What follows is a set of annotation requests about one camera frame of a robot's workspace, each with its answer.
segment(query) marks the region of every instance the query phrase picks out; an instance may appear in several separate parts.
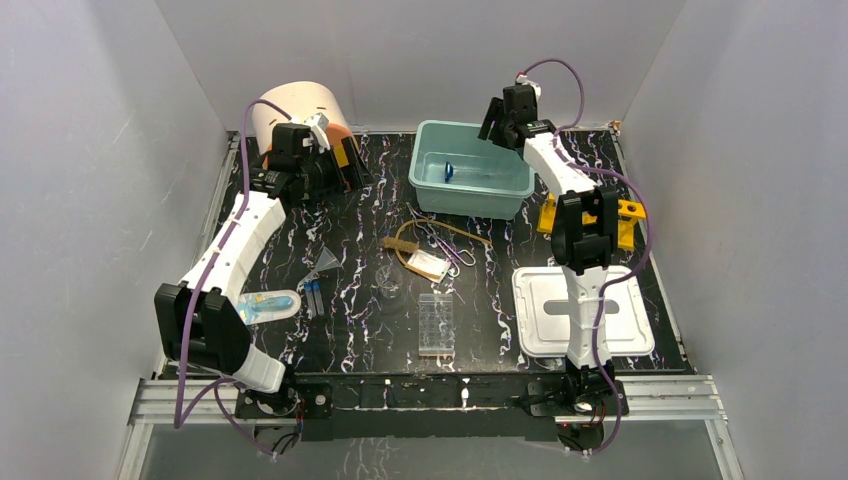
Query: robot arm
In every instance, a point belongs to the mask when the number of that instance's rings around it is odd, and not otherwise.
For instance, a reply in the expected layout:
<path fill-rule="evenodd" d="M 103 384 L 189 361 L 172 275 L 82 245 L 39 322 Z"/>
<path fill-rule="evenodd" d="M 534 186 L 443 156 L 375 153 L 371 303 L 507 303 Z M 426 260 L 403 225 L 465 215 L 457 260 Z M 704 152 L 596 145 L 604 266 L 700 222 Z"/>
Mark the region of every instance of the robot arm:
<path fill-rule="evenodd" d="M 286 385 L 293 384 L 291 366 L 260 351 L 236 311 L 247 275 L 271 235 L 286 218 L 283 205 L 350 192 L 371 182 L 355 140 L 347 137 L 332 146 L 324 130 L 328 122 L 318 113 L 305 121 L 276 124 L 268 152 L 269 169 L 251 168 L 251 191 L 239 220 L 236 212 L 245 201 L 238 195 L 229 217 L 200 261 L 178 285 L 162 284 L 154 304 L 165 355 L 180 358 L 183 342 L 189 342 L 188 363 L 234 378 L 249 394 L 277 410 L 291 404 Z M 232 223 L 236 226 L 224 247 L 221 238 Z M 205 280 L 201 277 L 213 254 L 218 257 Z M 197 308 L 192 314 L 191 338 L 182 338 L 192 291 L 200 285 Z"/>
<path fill-rule="evenodd" d="M 551 249 L 568 286 L 570 320 L 564 390 L 567 401 L 576 403 L 609 394 L 599 369 L 614 378 L 603 316 L 597 343 L 601 365 L 592 355 L 592 334 L 598 293 L 617 248 L 618 195 L 560 159 L 554 150 L 556 129 L 549 120 L 538 119 L 538 85 L 523 77 L 518 82 L 503 89 L 503 99 L 492 99 L 479 138 L 519 152 L 557 198 Z M 596 216 L 597 222 L 583 225 L 584 213 Z"/>

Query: white container lid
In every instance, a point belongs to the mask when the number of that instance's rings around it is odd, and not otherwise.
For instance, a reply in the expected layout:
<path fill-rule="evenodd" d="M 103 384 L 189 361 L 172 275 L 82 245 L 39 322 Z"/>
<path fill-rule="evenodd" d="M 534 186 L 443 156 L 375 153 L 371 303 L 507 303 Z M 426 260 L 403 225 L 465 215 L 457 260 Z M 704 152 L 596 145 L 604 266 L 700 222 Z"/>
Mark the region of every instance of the white container lid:
<path fill-rule="evenodd" d="M 608 280 L 630 272 L 609 268 Z M 518 340 L 521 350 L 534 358 L 561 358 L 568 352 L 571 333 L 566 312 L 568 290 L 560 267 L 522 267 L 512 274 Z M 605 301 L 607 345 L 614 357 L 649 355 L 654 334 L 636 278 L 609 287 Z"/>

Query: scissors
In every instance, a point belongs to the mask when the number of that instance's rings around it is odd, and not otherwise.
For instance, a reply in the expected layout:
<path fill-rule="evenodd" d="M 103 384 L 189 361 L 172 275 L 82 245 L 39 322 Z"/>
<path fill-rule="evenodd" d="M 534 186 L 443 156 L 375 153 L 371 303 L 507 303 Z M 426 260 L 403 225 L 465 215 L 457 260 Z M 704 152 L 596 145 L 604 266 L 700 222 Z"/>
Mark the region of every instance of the scissors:
<path fill-rule="evenodd" d="M 413 218 L 429 220 L 429 218 L 416 212 L 415 209 L 412 208 L 412 205 L 410 205 L 409 203 L 406 204 L 406 207 L 409 209 L 409 213 L 412 214 Z M 433 241 L 436 242 L 436 246 L 438 246 L 439 249 L 441 249 L 445 253 L 445 255 L 448 256 L 450 262 L 456 267 L 456 275 L 459 274 L 459 265 L 457 265 L 456 262 L 460 262 L 466 267 L 473 267 L 477 264 L 477 259 L 474 258 L 474 255 L 471 255 L 471 252 L 466 249 L 462 249 L 459 251 L 455 250 L 453 247 L 451 247 L 450 243 L 448 243 L 445 239 L 439 236 L 439 234 L 436 232 L 436 229 L 429 223 L 416 223 L 415 226 L 423 230 L 428 237 L 432 238 Z M 466 255 L 470 260 L 466 260 L 463 255 Z"/>

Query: paper label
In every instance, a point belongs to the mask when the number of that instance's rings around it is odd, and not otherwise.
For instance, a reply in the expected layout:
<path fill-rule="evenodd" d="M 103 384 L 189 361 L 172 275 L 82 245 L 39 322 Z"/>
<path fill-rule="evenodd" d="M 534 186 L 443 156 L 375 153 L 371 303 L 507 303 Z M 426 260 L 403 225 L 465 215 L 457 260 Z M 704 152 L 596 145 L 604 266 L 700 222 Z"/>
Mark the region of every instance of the paper label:
<path fill-rule="evenodd" d="M 450 262 L 424 250 L 417 250 L 413 253 L 407 263 L 427 273 L 428 278 L 436 283 L 440 283 L 445 278 L 445 274 L 448 273 L 450 268 Z"/>

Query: gray wall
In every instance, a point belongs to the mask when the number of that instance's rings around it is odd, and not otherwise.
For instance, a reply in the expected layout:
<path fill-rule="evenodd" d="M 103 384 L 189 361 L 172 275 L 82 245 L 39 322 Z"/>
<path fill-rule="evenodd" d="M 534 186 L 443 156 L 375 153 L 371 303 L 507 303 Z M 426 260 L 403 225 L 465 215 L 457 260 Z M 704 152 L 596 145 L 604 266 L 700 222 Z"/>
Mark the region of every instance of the gray wall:
<path fill-rule="evenodd" d="M 225 133 L 152 0 L 0 6 L 0 478 L 113 478 Z"/>
<path fill-rule="evenodd" d="M 518 70 L 547 56 L 591 79 L 583 124 L 621 119 L 684 0 L 157 3 L 228 129 L 268 89 L 313 80 L 352 125 L 409 131 L 431 119 L 479 123 Z M 543 116 L 572 121 L 570 74 L 550 65 L 533 78 Z"/>
<path fill-rule="evenodd" d="M 628 111 L 687 351 L 749 478 L 844 478 L 848 5 L 690 0 Z"/>

